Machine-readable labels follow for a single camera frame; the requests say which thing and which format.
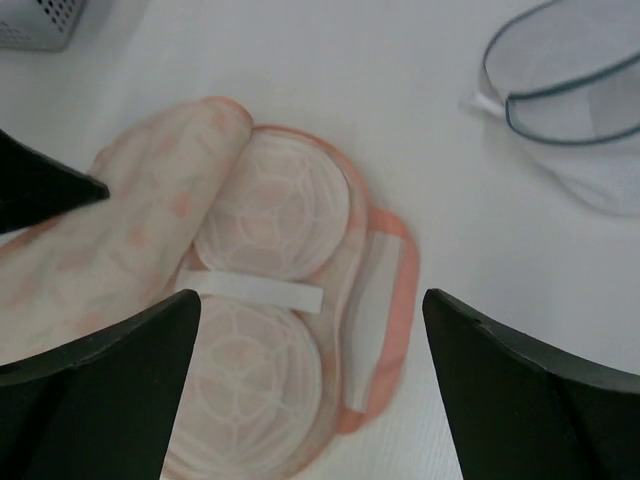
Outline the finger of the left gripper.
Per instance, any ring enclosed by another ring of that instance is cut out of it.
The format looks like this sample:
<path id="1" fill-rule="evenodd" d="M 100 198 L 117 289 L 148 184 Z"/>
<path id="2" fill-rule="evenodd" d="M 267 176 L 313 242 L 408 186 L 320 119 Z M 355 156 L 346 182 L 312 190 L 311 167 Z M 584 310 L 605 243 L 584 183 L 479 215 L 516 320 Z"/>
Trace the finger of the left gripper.
<path id="1" fill-rule="evenodd" d="M 38 225 L 104 201 L 110 192 L 98 179 L 70 168 L 1 133 L 1 232 Z"/>

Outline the pink floral mesh laundry bag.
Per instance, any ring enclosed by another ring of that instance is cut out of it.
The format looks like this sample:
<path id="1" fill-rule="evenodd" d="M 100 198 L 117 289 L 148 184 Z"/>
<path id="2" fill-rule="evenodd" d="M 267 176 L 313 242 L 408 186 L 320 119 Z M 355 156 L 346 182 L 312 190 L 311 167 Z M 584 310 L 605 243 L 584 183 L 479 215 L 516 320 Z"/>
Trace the pink floral mesh laundry bag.
<path id="1" fill-rule="evenodd" d="M 208 97 L 129 127 L 86 174 L 108 199 L 1 249 L 1 367 L 193 290 L 160 479 L 286 479 L 384 411 L 419 251 L 339 150 Z"/>

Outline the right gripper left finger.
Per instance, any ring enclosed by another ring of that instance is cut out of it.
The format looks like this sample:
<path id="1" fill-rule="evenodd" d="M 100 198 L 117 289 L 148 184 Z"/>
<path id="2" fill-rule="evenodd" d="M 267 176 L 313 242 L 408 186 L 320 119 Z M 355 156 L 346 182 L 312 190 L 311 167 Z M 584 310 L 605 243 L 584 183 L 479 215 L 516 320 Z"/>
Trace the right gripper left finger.
<path id="1" fill-rule="evenodd" d="M 4 479 L 158 479 L 201 315 L 182 290 L 1 367 Z"/>

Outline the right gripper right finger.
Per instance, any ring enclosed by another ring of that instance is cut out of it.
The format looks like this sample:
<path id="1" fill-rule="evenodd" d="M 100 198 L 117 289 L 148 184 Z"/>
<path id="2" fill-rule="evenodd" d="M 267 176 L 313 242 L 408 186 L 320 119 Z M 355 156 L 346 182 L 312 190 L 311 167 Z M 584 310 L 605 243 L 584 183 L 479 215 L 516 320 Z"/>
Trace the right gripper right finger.
<path id="1" fill-rule="evenodd" d="M 636 479 L 639 377 L 497 322 L 440 289 L 422 304 L 466 479 Z"/>

